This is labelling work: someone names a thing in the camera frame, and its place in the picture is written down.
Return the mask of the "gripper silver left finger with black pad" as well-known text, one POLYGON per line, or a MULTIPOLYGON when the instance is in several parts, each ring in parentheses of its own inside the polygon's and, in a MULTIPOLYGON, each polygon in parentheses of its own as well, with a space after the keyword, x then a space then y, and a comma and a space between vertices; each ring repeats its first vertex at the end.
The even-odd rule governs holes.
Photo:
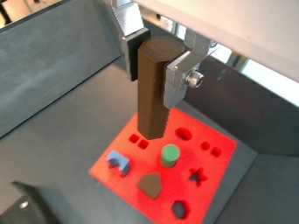
POLYGON ((138 49, 151 37, 151 32, 145 27, 138 3, 131 0, 107 0, 107 7, 119 33, 127 78, 135 81, 138 79, 138 49))

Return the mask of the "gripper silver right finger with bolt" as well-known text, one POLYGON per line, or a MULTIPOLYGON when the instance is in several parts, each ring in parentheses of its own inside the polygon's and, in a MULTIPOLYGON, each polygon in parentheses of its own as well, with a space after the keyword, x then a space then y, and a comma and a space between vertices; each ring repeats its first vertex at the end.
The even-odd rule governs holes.
POLYGON ((188 88, 197 88, 205 79, 200 66, 208 56, 216 52, 214 41, 189 29, 185 45, 190 48, 166 68, 163 105, 171 109, 185 98, 188 88))

